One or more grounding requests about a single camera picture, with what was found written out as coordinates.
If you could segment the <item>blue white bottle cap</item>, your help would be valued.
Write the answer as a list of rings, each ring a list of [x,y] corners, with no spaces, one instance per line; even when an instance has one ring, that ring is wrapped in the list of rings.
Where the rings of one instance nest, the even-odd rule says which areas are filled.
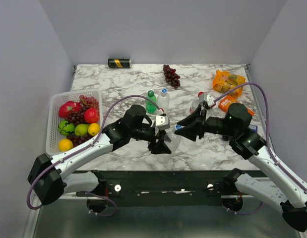
[[[175,131],[179,130],[179,129],[182,129],[182,126],[181,125],[175,125]]]

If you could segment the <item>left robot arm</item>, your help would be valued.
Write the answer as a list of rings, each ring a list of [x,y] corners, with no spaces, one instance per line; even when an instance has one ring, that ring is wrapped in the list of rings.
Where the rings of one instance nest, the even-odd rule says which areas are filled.
[[[127,145],[131,139],[146,141],[151,154],[170,154],[164,141],[168,128],[170,120],[162,109],[151,121],[143,106],[133,105],[121,119],[105,126],[81,145],[52,157],[38,156],[28,176],[29,192],[34,192],[42,205],[49,205],[71,192],[101,195],[105,187],[98,172],[79,175],[75,171],[95,158]]]

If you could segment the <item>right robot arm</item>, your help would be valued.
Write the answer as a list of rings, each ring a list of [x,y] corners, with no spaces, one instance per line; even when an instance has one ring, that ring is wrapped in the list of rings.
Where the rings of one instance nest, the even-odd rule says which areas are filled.
[[[307,183],[294,174],[274,154],[268,141],[249,128],[252,115],[239,103],[228,107],[224,118],[206,117],[206,110],[195,112],[179,122],[177,135],[191,141],[205,133],[226,137],[232,150],[259,168],[275,184],[274,187],[233,169],[224,177],[223,190],[228,194],[246,193],[274,208],[285,222],[299,232],[307,230]]]

